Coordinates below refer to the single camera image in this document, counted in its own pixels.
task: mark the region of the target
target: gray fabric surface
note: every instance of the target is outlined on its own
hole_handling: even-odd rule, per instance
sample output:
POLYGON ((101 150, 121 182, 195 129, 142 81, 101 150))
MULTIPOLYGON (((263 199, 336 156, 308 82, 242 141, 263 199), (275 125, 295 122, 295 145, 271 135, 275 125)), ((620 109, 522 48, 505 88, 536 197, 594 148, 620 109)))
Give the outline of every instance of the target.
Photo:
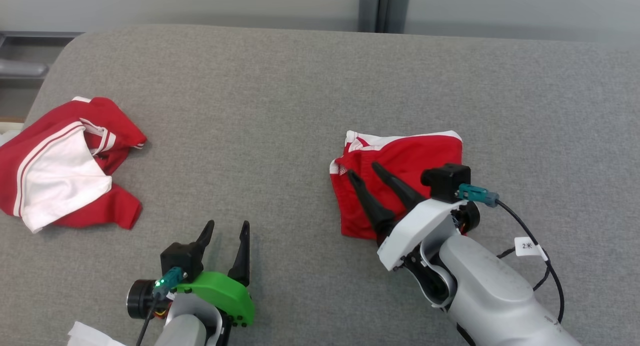
MULTIPOLYGON (((475 184, 500 193, 549 252, 564 326, 583 344, 640 344, 640 62, 584 43, 199 26, 80 36, 61 54, 33 122, 76 95, 109 97, 149 138, 114 180, 144 211, 115 225, 32 235, 0 216, 0 343, 65 344, 82 321, 134 344, 137 278, 159 253, 215 232, 205 267, 227 271, 252 225, 256 323, 231 344, 465 344, 372 241, 340 234, 329 162, 349 129, 457 131, 475 184)), ((496 253, 523 236, 482 207, 471 234, 496 253)), ((537 258, 510 256, 530 282, 537 258)), ((549 280, 536 295, 552 312, 549 280)), ((161 330, 153 321, 146 344, 161 330)))

